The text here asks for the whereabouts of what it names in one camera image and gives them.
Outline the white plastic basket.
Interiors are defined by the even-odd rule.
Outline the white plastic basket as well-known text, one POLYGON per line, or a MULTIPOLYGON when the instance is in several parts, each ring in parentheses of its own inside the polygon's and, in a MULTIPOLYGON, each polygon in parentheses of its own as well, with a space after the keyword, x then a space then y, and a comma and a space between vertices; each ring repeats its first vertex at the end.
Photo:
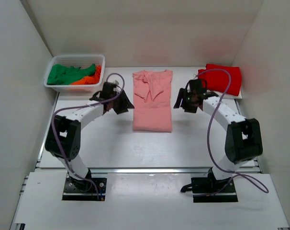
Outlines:
POLYGON ((105 68, 105 56, 94 54, 73 54, 59 55, 52 58, 47 71, 45 72, 44 86, 52 88, 57 92, 93 92, 94 89, 101 85, 105 68), (90 85, 47 85, 47 78, 53 65, 60 64, 66 67, 81 67, 86 69, 92 64, 101 65, 101 76, 98 84, 90 85))

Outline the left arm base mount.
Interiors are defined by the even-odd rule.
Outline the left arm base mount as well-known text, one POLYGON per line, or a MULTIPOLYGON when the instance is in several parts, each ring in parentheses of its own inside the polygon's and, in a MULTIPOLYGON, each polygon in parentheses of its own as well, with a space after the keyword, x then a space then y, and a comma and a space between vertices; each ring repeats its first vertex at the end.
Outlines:
POLYGON ((96 191, 92 183, 76 180, 67 174, 63 188, 62 200, 105 201, 107 178, 92 177, 92 181, 96 185, 98 191, 96 191))

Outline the pink t-shirt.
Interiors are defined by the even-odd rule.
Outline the pink t-shirt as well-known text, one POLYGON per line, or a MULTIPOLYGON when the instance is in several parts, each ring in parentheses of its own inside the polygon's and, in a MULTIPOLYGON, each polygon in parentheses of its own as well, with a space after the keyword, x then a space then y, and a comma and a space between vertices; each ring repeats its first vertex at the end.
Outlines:
POLYGON ((172 77, 171 70, 133 73, 133 131, 172 131, 172 77))

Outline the green t-shirt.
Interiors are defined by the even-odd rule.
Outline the green t-shirt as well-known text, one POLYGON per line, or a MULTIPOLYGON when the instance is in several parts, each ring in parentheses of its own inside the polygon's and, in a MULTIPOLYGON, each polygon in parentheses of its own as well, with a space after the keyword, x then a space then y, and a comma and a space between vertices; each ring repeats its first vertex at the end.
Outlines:
POLYGON ((47 78, 47 85, 70 85, 82 78, 94 75, 95 64, 86 69, 81 67, 66 67, 60 64, 53 65, 47 78))

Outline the folded white t-shirt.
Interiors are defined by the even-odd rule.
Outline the folded white t-shirt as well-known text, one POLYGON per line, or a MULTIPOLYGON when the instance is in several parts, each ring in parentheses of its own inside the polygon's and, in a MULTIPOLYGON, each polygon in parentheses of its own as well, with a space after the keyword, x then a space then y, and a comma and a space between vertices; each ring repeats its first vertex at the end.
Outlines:
MULTIPOLYGON (((218 94, 218 96, 221 97, 222 92, 218 92, 218 91, 214 91, 214 92, 215 92, 216 94, 218 94)), ((231 95, 231 94, 225 94, 225 95, 224 95, 224 98, 225 98, 225 99, 242 99, 243 97, 242 97, 242 93, 241 93, 241 91, 240 91, 238 96, 234 96, 234 95, 231 95)))

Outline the folded red t-shirt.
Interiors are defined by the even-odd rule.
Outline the folded red t-shirt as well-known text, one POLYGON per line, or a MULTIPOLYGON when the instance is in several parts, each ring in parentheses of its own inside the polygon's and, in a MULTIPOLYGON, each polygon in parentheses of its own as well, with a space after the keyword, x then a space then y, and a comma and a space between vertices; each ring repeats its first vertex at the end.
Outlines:
POLYGON ((223 93, 229 84, 229 76, 226 72, 216 69, 223 69, 230 74, 231 84, 226 93, 238 96, 242 83, 242 75, 239 67, 206 64, 206 69, 198 70, 198 78, 206 80, 208 90, 223 93))

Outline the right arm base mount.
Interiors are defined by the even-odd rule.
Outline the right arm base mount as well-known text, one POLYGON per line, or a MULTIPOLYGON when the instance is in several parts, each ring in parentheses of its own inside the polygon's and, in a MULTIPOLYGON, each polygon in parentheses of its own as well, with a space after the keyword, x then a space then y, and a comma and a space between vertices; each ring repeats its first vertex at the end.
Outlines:
POLYGON ((236 203, 238 197, 233 179, 217 180, 209 169, 206 176, 192 177, 191 183, 184 185, 181 193, 192 192, 194 203, 236 203))

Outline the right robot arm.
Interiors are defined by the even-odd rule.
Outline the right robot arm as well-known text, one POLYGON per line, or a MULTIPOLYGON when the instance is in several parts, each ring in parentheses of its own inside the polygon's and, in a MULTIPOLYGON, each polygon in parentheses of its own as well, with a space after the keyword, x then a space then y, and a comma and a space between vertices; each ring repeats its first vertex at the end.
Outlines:
POLYGON ((221 97, 207 91, 204 80, 190 80, 185 88, 180 88, 174 108, 183 108, 187 113, 201 109, 211 116, 207 143, 210 143, 210 130, 215 120, 226 131, 225 155, 212 168, 213 176, 206 180, 207 188, 217 192, 223 187, 223 180, 230 178, 245 162, 262 155, 263 145, 260 125, 255 118, 247 119, 222 102, 221 97))

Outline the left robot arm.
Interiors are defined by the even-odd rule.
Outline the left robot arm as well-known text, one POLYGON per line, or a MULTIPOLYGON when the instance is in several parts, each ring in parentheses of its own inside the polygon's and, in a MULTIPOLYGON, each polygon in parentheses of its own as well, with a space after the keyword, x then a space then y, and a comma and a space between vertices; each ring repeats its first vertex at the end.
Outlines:
POLYGON ((81 131, 111 109, 116 114, 122 114, 134 109, 134 105, 116 83, 105 82, 102 90, 94 93, 87 104, 60 109, 60 112, 65 110, 73 112, 63 116, 55 113, 52 118, 45 150, 62 162, 71 183, 82 192, 88 191, 95 185, 90 169, 79 156, 81 131))

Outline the orange t-shirt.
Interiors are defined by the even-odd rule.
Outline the orange t-shirt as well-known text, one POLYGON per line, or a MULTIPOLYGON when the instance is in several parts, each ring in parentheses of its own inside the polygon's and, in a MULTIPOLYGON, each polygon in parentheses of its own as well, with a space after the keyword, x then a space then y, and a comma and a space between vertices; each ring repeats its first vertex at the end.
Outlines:
POLYGON ((95 73, 91 76, 85 76, 82 79, 71 83, 71 85, 90 85, 98 84, 101 76, 101 65, 96 66, 95 73))

